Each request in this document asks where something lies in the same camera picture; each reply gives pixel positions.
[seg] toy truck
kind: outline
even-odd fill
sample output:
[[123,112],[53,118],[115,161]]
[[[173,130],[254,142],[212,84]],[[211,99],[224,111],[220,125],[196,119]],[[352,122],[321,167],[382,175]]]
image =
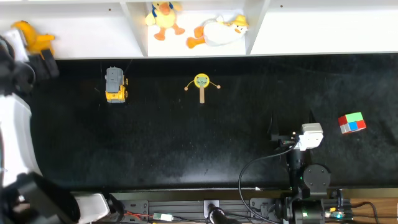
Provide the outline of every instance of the toy truck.
[[123,75],[123,70],[116,67],[106,69],[105,95],[108,103],[124,103],[128,93],[126,87],[129,80]]

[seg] plush toy head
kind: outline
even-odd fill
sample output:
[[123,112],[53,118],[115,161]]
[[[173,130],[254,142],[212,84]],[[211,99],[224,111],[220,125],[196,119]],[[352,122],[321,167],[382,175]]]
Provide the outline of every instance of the plush toy head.
[[248,31],[249,24],[246,22],[246,18],[242,15],[238,15],[231,23],[232,28],[234,28],[235,32],[239,34],[245,34]]
[[171,2],[152,2],[152,14],[157,17],[155,9],[167,16],[170,14],[170,10],[173,9],[173,4]]

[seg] plush duck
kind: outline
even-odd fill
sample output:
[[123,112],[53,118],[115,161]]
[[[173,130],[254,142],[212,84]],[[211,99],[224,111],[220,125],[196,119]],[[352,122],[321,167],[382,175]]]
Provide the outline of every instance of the plush duck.
[[154,24],[160,27],[160,32],[155,34],[157,40],[165,40],[166,29],[173,28],[175,35],[181,35],[185,32],[185,29],[179,28],[175,23],[177,16],[175,11],[181,11],[181,4],[178,2],[153,2],[152,11],[148,14],[145,22],[148,26]]
[[248,27],[249,24],[242,15],[238,15],[231,23],[224,22],[223,17],[219,16],[217,19],[210,19],[203,26],[197,27],[195,29],[196,38],[189,37],[187,45],[192,49],[198,44],[204,43],[210,46],[229,44],[242,38],[248,31]]

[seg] rubik's cube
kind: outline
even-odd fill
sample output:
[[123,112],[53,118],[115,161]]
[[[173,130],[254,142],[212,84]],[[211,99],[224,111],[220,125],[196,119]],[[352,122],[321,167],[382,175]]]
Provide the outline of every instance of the rubik's cube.
[[352,133],[366,128],[365,121],[363,120],[362,113],[347,114],[338,119],[340,124],[341,133]]

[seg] black tabletop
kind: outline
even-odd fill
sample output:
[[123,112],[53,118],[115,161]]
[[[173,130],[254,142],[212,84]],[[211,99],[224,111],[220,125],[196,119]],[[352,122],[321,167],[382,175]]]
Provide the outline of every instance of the black tabletop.
[[[310,110],[323,128],[312,161],[333,187],[398,185],[398,56],[59,61],[60,78],[27,98],[32,140],[45,177],[73,189],[237,187],[249,161],[277,153],[281,134],[299,131]],[[106,68],[129,79],[129,101],[108,104]],[[184,87],[206,73],[221,89]],[[342,134],[338,118],[362,112],[367,128]],[[246,187],[286,188],[283,158],[253,164]]]

